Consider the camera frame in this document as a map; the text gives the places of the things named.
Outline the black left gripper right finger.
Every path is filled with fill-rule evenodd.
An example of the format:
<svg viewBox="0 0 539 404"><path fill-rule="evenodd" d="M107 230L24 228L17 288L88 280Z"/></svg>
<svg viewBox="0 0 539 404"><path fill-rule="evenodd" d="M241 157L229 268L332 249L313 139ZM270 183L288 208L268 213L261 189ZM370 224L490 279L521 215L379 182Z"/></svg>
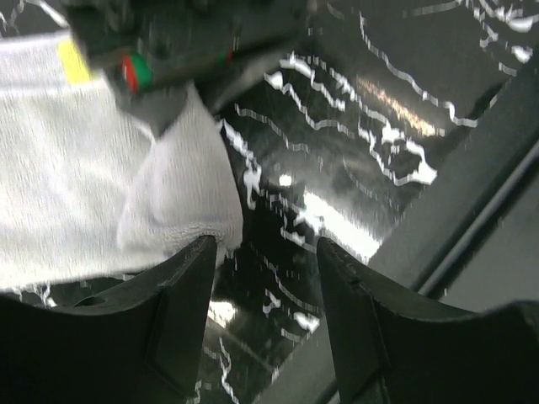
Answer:
<svg viewBox="0 0 539 404"><path fill-rule="evenodd" d="M474 313L409 290L321 238L318 270L343 403L535 403L538 304Z"/></svg>

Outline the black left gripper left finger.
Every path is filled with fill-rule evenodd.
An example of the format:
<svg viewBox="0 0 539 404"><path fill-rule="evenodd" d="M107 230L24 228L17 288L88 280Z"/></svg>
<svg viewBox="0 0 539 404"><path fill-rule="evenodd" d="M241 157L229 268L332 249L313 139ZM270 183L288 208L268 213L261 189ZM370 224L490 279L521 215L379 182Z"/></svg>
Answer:
<svg viewBox="0 0 539 404"><path fill-rule="evenodd" d="M216 242L71 307L1 299L4 403L184 403L195 394Z"/></svg>

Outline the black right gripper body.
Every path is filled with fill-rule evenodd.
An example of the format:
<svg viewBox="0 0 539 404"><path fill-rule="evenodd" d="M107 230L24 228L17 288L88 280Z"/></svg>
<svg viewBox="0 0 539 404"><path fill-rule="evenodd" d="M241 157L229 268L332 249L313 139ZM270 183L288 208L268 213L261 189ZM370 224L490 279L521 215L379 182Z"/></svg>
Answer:
<svg viewBox="0 0 539 404"><path fill-rule="evenodd" d="M197 86L211 114L258 84L302 38L308 1L64 1L87 66L117 107L161 135Z"/></svg>

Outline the yellow-green and grey towel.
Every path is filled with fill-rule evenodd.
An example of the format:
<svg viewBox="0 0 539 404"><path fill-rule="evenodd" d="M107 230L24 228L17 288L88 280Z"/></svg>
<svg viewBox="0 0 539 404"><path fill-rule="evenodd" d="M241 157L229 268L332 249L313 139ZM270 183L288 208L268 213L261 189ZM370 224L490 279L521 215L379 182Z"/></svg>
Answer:
<svg viewBox="0 0 539 404"><path fill-rule="evenodd" d="M216 122L193 85L158 138L102 78L71 83L66 33L1 43L1 287L136 272L210 235L238 248L243 213Z"/></svg>

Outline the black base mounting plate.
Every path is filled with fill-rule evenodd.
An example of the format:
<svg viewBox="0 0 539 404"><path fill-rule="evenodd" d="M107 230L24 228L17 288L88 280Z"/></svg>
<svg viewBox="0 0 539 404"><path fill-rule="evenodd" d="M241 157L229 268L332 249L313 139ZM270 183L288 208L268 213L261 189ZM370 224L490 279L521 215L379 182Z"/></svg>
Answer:
<svg viewBox="0 0 539 404"><path fill-rule="evenodd" d="M457 245L488 219L538 152L538 63L529 61L447 158L437 179L404 212L371 257L376 274L424 292ZM278 369L258 403L339 400L328 324L321 318Z"/></svg>

